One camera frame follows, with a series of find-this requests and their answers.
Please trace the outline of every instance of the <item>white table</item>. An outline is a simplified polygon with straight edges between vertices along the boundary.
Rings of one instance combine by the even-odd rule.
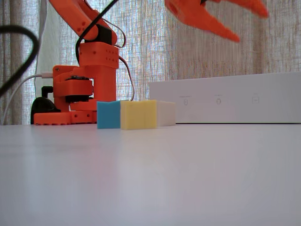
[[[300,226],[301,125],[0,127],[0,226]]]

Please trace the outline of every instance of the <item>curtain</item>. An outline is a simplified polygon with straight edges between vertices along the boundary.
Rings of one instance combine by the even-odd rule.
[[[101,11],[110,1],[88,2]],[[166,12],[163,0],[120,0],[105,18],[127,35],[127,46],[120,51],[120,55],[130,66],[136,90],[135,100],[149,97],[150,81],[299,71],[301,2],[265,0],[264,3],[270,13],[267,20],[229,2],[207,2],[208,11],[241,37],[241,42],[236,44],[181,24]],[[12,4],[11,10],[5,8]],[[41,25],[38,0],[2,0],[1,6],[3,24],[15,20],[14,23],[25,25],[36,34],[44,31],[37,72],[51,71],[56,64],[77,65],[74,51],[77,35],[50,4],[47,18],[41,18]],[[121,33],[116,32],[122,43]],[[3,76],[0,84],[16,69],[17,63],[21,63],[17,58],[22,56],[24,60],[31,49],[29,42],[23,42],[25,38],[19,38],[18,42],[12,38],[17,39],[1,36],[0,72]],[[132,90],[127,71],[122,63],[119,66],[117,96],[118,99],[129,99]],[[35,65],[24,76],[34,74],[34,69]],[[35,89],[37,96],[40,96],[41,87],[51,84],[51,80],[42,79],[26,83],[14,99],[7,123],[28,124]],[[8,97],[9,94],[0,100],[0,110]]]
[[[17,24],[38,35],[40,1],[39,0],[0,0],[0,24]],[[5,34],[0,36],[0,86],[21,66],[32,49],[31,40],[19,34]],[[35,74],[35,62],[23,75],[23,78]],[[9,96],[16,85],[0,98],[0,117],[8,103]],[[30,107],[34,98],[33,81],[22,86],[13,99],[6,124],[28,123]]]

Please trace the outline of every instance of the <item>robotic arm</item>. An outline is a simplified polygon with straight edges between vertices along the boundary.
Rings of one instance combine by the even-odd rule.
[[[93,10],[86,0],[49,0],[58,14],[80,36],[99,12]],[[239,37],[230,29],[224,27],[215,17],[210,15],[205,6],[207,0],[165,0],[166,8],[182,23],[201,30],[211,31],[226,39],[239,42]],[[216,3],[222,0],[211,0]],[[261,17],[268,17],[268,11],[261,0],[227,0],[241,7],[251,10]],[[110,29],[101,19],[98,25]],[[117,35],[112,31],[112,44],[116,44]],[[99,34],[99,26],[94,26],[85,36],[85,40],[93,41]]]
[[[210,31],[223,38],[239,42],[239,37],[229,28],[226,28],[214,16],[210,15],[205,6],[207,0],[165,0],[167,9],[182,23]],[[211,0],[216,3],[222,0]],[[227,0],[241,7],[251,10],[261,17],[268,17],[268,11],[261,0]]]
[[[49,0],[49,2],[78,36],[83,33],[99,14],[97,10],[89,6],[86,0]],[[102,19],[88,32],[84,37],[85,40],[94,41],[97,39],[100,33],[99,25],[111,30],[111,44],[115,45],[117,35]]]
[[[86,0],[49,1],[80,38],[99,15]],[[228,1],[248,8],[259,16],[268,16],[260,0]],[[165,5],[184,24],[238,42],[239,37],[235,33],[206,11],[205,2],[206,0],[165,0]],[[117,42],[116,33],[100,19],[86,33],[84,40],[84,43],[78,41],[79,66],[54,66],[53,87],[43,87],[43,97],[34,101],[31,124],[96,123],[96,103],[116,100],[116,70],[119,67],[119,60],[126,64],[119,56],[119,49],[114,46]],[[47,98],[48,92],[53,92],[54,103]]]

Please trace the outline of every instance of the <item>foam block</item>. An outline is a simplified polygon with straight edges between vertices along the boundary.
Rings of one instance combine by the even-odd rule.
[[[120,129],[120,101],[97,102],[97,128]]]
[[[175,125],[175,103],[157,101],[157,123],[159,127]]]
[[[122,129],[154,129],[157,127],[157,101],[122,101]]]

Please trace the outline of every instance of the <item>white box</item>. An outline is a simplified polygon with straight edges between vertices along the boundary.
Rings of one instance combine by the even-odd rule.
[[[150,99],[175,102],[177,123],[301,123],[301,73],[152,82]]]

